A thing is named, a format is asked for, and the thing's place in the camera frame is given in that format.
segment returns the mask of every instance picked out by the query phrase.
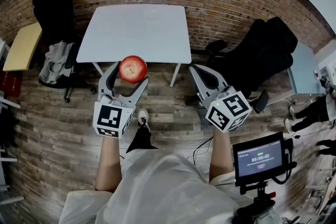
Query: chair wheel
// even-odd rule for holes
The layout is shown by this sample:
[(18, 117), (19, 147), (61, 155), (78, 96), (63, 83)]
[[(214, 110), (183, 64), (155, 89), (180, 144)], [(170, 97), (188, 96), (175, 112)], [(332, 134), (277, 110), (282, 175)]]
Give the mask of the chair wheel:
[(91, 94), (96, 94), (97, 93), (97, 89), (95, 87), (91, 88)]

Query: small screen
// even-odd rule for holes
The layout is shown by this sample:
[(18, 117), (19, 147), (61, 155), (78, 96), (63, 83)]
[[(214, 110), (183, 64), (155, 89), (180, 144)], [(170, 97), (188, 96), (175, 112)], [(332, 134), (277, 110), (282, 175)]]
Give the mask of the small screen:
[(281, 142), (238, 151), (239, 176), (261, 173), (282, 165)]

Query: black chair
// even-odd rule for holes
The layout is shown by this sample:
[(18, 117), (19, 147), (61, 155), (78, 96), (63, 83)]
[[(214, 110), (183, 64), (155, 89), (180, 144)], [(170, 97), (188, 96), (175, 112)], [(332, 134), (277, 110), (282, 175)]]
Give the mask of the black chair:
[(33, 0), (34, 14), (41, 25), (43, 35), (42, 40), (48, 45), (61, 42), (74, 43), (68, 54), (65, 68), (72, 68), (74, 72), (69, 76), (61, 76), (56, 84), (39, 83), (55, 89), (66, 89), (64, 100), (69, 103), (69, 92), (71, 88), (84, 86), (88, 87), (87, 82), (78, 75), (79, 67), (76, 57), (81, 44), (81, 38), (75, 34), (75, 21), (73, 18), (74, 7), (72, 0)]
[[(209, 53), (207, 66), (219, 72), (228, 85), (249, 98), (264, 81), (293, 64), (291, 53), (297, 43), (296, 36), (279, 17), (267, 22), (257, 19), (235, 49), (219, 56), (217, 54), (227, 47), (227, 43), (223, 40), (210, 43), (205, 48)], [(213, 82), (209, 80), (207, 83), (212, 85)], [(264, 91), (258, 104), (253, 104), (255, 111), (260, 113), (267, 102), (268, 94)]]

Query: white shoe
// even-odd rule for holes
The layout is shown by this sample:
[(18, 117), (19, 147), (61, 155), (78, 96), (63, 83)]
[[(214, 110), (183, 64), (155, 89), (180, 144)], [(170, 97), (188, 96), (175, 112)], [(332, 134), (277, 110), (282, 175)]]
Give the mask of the white shoe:
[(294, 110), (294, 108), (293, 108), (292, 105), (289, 107), (289, 113), (292, 115), (292, 118), (293, 118), (293, 120), (295, 121), (295, 120), (296, 120), (296, 117), (295, 117), (295, 110)]
[(289, 119), (285, 119), (285, 127), (289, 134), (293, 132), (292, 124), (290, 123)]
[(148, 112), (146, 109), (140, 109), (138, 112), (138, 126), (139, 127), (146, 127), (149, 129), (148, 126), (148, 120), (149, 120), (149, 116), (148, 116)]

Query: forearm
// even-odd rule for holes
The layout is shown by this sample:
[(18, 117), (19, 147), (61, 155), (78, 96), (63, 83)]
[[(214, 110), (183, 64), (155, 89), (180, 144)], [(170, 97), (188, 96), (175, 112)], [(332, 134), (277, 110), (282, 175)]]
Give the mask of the forearm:
[(222, 133), (220, 130), (215, 129), (209, 181), (216, 176), (230, 173), (233, 170), (234, 167), (229, 135), (228, 133)]
[(114, 192), (120, 181), (119, 139), (104, 137), (96, 178), (96, 190)]

